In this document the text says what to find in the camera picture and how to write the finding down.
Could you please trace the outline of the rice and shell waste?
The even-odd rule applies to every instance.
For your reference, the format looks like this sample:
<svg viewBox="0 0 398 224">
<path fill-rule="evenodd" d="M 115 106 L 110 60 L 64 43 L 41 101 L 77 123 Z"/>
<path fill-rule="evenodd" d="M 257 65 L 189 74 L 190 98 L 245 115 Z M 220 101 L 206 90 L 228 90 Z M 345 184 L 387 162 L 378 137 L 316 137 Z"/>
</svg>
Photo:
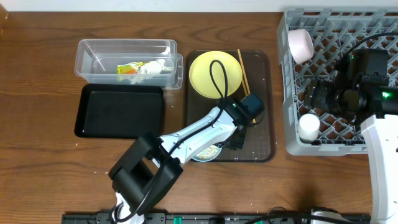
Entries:
<svg viewBox="0 0 398 224">
<path fill-rule="evenodd" d="M 221 151 L 220 147 L 212 145 L 204 149 L 202 152 L 198 153 L 196 157 L 200 160 L 211 160 L 217 157 L 220 151 Z"/>
</svg>

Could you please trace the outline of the light blue bowl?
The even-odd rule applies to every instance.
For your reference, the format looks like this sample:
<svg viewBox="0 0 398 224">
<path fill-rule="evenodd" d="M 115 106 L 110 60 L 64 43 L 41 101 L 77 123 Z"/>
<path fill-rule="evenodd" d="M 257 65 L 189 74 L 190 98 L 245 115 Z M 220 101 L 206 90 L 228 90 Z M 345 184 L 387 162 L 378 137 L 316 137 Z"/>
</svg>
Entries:
<svg viewBox="0 0 398 224">
<path fill-rule="evenodd" d="M 202 150 L 197 155 L 195 155 L 193 157 L 193 160 L 198 162 L 209 162 L 215 159 L 220 154 L 221 151 L 222 151 L 221 147 L 218 147 L 216 145 L 211 145 L 210 147 Z"/>
</svg>

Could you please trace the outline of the white cup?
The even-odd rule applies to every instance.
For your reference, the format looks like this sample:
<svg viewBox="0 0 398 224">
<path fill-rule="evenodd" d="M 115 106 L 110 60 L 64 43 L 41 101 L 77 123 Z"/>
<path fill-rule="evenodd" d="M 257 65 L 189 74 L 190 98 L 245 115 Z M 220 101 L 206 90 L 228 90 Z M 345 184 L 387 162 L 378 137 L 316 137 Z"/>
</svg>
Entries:
<svg viewBox="0 0 398 224">
<path fill-rule="evenodd" d="M 304 143 L 311 143 L 318 139 L 320 120 L 314 114 L 304 114 L 298 120 L 298 136 Z"/>
</svg>

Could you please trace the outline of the pink bowl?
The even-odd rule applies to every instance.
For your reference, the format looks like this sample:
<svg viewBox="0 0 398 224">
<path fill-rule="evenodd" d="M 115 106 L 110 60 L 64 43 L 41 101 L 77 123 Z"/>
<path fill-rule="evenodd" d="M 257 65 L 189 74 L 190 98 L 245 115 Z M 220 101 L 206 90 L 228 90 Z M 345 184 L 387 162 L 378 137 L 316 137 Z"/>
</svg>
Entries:
<svg viewBox="0 0 398 224">
<path fill-rule="evenodd" d="M 290 53 L 297 64 L 302 64 L 313 57 L 313 42 L 307 30 L 290 30 L 287 37 Z"/>
</svg>

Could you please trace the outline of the yellow plate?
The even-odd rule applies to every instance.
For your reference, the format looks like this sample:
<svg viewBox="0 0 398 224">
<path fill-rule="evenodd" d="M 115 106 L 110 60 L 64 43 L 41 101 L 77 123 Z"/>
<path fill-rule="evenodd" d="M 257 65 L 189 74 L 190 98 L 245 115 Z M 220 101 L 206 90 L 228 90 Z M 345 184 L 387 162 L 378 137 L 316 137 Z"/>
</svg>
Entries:
<svg viewBox="0 0 398 224">
<path fill-rule="evenodd" d="M 212 68 L 210 68 L 210 64 L 214 60 L 219 60 L 226 70 L 228 96 L 230 96 L 240 87 L 243 79 L 243 71 L 238 60 L 226 52 L 209 51 L 199 55 L 192 62 L 189 69 L 190 83 L 193 89 L 200 95 L 211 99 L 219 99 L 221 95 L 212 82 L 210 70 L 222 94 L 224 94 L 225 89 L 224 73 L 218 62 L 215 62 Z"/>
</svg>

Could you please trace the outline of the white tissue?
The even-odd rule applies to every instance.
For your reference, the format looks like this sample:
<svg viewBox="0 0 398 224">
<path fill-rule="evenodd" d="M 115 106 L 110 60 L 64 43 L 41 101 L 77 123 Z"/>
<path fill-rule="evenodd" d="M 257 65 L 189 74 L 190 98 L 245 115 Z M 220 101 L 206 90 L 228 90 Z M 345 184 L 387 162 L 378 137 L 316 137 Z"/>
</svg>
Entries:
<svg viewBox="0 0 398 224">
<path fill-rule="evenodd" d="M 158 59 L 149 62 L 133 62 L 132 67 L 135 73 L 128 78 L 132 85 L 142 84 L 145 81 L 159 75 L 165 68 L 165 60 Z"/>
</svg>

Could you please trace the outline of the green snack wrapper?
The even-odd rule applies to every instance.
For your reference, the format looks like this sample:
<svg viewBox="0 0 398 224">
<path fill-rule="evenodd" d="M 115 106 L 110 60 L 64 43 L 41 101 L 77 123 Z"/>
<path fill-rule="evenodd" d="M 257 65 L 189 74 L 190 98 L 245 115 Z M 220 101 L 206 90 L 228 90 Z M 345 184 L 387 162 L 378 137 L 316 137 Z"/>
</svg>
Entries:
<svg viewBox="0 0 398 224">
<path fill-rule="evenodd" d="M 130 62 L 116 67 L 117 74 L 137 74 L 147 62 Z"/>
</svg>

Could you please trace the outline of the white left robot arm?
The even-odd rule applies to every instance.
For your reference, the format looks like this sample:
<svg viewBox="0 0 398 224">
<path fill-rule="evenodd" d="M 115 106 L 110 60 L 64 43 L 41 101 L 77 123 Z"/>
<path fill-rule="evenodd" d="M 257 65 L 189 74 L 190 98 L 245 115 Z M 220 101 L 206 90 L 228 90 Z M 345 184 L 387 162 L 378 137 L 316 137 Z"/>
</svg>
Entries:
<svg viewBox="0 0 398 224">
<path fill-rule="evenodd" d="M 117 204 L 115 223 L 142 223 L 144 214 L 158 204 L 176 183 L 183 165 L 212 145 L 227 140 L 237 129 L 254 126 L 264 111 L 255 94 L 241 101 L 220 92 L 218 106 L 195 123 L 172 134 L 137 138 L 109 172 Z"/>
</svg>

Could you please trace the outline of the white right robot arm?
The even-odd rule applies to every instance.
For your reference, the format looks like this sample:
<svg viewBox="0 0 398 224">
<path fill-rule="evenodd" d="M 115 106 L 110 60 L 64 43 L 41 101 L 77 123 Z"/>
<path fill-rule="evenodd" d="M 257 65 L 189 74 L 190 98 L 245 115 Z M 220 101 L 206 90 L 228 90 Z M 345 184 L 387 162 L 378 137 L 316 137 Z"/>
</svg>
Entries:
<svg viewBox="0 0 398 224">
<path fill-rule="evenodd" d="M 389 86 L 388 51 L 359 47 L 371 39 L 336 63 L 333 82 L 312 80 L 303 103 L 360 126 L 371 173 L 371 223 L 397 223 L 397 88 Z"/>
</svg>

